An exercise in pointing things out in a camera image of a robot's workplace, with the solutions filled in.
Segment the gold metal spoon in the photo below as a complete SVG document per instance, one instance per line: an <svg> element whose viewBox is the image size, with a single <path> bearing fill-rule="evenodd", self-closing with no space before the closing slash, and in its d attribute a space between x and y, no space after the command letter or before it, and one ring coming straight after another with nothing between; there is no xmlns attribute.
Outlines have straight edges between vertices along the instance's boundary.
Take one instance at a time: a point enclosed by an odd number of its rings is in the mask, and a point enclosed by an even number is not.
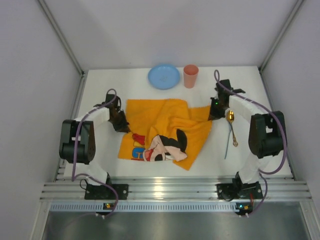
<svg viewBox="0 0 320 240"><path fill-rule="evenodd" d="M231 132L232 132L232 144L233 146L237 147L238 146L238 141L237 141L237 138L236 138L236 135L235 135L235 132L234 132L234 128L233 128L233 122L235 120L235 115L234 115L234 112L232 110L229 110L227 113L226 113L226 116L225 116L227 122L229 123L229 126L230 126L230 129L231 129Z"/></svg>

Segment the blue plastic fork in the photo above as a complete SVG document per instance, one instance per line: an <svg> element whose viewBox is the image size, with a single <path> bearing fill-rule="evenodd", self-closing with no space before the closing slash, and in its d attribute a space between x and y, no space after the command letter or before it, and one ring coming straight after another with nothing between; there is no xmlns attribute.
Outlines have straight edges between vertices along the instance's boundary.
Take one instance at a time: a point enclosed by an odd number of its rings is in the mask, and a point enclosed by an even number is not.
<svg viewBox="0 0 320 240"><path fill-rule="evenodd" d="M229 149L231 133L232 133L232 124L228 123L228 134L227 134L227 142L226 142L226 147L225 147L224 160L226 160L227 155L228 155L228 149Z"/></svg>

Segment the orange Mickey Mouse placemat cloth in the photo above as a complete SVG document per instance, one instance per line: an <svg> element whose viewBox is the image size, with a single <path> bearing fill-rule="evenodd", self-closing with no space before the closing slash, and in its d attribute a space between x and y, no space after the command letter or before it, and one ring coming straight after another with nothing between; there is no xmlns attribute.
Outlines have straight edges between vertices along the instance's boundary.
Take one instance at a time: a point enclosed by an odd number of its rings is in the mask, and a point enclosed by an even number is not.
<svg viewBox="0 0 320 240"><path fill-rule="evenodd" d="M129 132L118 158L145 163L171 161L188 171L212 129L210 106L189 107L182 99L129 99Z"/></svg>

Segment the pink plastic cup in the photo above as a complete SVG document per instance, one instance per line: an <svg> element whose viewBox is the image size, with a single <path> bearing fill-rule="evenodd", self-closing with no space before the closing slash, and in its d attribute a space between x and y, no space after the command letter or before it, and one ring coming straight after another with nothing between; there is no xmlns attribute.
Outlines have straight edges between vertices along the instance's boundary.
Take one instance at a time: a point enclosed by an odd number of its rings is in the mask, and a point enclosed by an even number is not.
<svg viewBox="0 0 320 240"><path fill-rule="evenodd" d="M194 64L188 64L183 68L183 82L184 86L191 89L195 86L199 68Z"/></svg>

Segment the blue plastic plate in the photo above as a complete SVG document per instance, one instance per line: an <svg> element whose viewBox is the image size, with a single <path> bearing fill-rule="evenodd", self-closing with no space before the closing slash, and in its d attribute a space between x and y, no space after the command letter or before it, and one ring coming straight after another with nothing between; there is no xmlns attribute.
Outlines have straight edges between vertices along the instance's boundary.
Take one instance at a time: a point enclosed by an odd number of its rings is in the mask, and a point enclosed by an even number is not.
<svg viewBox="0 0 320 240"><path fill-rule="evenodd" d="M159 64L150 69L147 79L154 88L168 90L175 87L181 77L179 70L172 64Z"/></svg>

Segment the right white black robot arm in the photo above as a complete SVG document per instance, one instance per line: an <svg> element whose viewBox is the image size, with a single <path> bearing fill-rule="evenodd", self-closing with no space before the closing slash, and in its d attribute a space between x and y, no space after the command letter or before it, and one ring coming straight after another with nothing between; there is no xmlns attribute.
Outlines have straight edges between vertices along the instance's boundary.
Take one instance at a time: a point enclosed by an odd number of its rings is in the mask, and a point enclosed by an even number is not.
<svg viewBox="0 0 320 240"><path fill-rule="evenodd" d="M249 123L248 147L250 154L235 178L242 184L252 184L260 174L274 175L287 158L285 117L281 111L270 111L264 105L241 94L242 89L233 89L228 79L217 80L217 96L211 98L208 119L227 119L231 110L240 114Z"/></svg>

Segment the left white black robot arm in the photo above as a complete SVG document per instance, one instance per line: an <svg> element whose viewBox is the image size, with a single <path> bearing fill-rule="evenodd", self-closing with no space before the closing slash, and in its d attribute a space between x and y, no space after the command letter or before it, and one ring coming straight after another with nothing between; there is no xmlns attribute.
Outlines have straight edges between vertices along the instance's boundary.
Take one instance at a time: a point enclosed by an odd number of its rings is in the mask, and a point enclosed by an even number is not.
<svg viewBox="0 0 320 240"><path fill-rule="evenodd" d="M81 117L62 122L59 157L71 165L72 181L85 178L91 185L111 185L111 178L99 163L96 155L95 132L99 126L110 123L117 133L129 133L129 123L122 110L121 98L115 89L107 91L105 101L98 103Z"/></svg>

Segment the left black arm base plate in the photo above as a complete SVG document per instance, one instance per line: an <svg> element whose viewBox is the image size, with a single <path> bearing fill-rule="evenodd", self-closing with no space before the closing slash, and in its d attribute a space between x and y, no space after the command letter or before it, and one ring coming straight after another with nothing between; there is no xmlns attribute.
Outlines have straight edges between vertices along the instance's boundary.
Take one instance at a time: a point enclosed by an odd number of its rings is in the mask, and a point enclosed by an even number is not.
<svg viewBox="0 0 320 240"><path fill-rule="evenodd" d="M111 186L118 195L119 200L126 200L129 193L128 184L113 184ZM103 185L91 185L86 186L85 200L115 200L115 193L106 186Z"/></svg>

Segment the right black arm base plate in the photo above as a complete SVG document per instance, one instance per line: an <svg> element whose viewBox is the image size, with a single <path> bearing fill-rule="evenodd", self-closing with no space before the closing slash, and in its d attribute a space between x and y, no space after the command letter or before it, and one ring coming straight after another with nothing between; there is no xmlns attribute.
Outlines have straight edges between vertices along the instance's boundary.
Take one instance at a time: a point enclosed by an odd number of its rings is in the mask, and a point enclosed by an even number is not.
<svg viewBox="0 0 320 240"><path fill-rule="evenodd" d="M259 182L244 184L243 186L235 186L232 183L220 183L216 185L217 196L219 200L232 201L232 200L250 200L253 198L262 199L263 193Z"/></svg>

